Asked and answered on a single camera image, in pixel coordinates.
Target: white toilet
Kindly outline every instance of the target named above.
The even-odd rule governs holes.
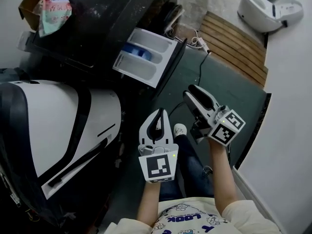
[[[268,0],[241,0],[238,14],[253,29],[266,33],[298,22],[303,8],[296,0],[279,0],[275,4]]]

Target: wooden floor mat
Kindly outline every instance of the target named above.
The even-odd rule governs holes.
[[[199,34],[212,56],[264,87],[268,73],[264,66],[267,50],[260,43],[211,12],[204,17]]]

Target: white wall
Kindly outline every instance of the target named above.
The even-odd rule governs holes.
[[[20,33],[30,30],[20,18],[19,4],[22,0],[0,0],[0,68],[19,67],[20,61],[29,53],[16,48]]]
[[[239,173],[285,233],[312,223],[312,0],[304,18],[269,37],[272,99]]]

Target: blue jeans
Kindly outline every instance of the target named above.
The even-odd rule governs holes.
[[[214,189],[207,176],[202,176],[203,165],[186,135],[174,139],[179,146],[177,161],[184,179],[187,197],[214,197]],[[160,187],[159,201],[183,198],[177,179],[164,182]]]

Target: shoe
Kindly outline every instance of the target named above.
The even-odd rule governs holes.
[[[187,134],[186,126],[180,123],[174,126],[174,138],[179,135],[186,135],[186,134]]]

